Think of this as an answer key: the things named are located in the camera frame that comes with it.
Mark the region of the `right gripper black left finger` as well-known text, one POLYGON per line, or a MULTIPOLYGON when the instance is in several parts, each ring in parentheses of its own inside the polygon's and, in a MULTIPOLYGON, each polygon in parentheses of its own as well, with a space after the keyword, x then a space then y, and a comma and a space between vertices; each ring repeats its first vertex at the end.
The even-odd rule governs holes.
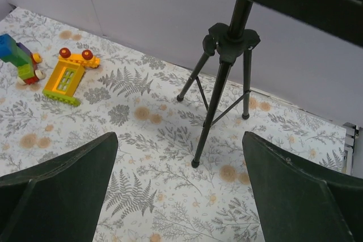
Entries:
POLYGON ((1 241, 92 241, 117 135, 1 177, 1 241))

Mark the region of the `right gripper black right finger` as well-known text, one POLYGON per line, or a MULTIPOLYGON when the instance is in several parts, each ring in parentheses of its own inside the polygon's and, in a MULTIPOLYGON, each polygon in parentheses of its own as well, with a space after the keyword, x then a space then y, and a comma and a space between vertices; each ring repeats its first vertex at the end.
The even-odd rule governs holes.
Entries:
POLYGON ((249 131, 242 144, 265 241, 362 241, 362 179, 249 131))

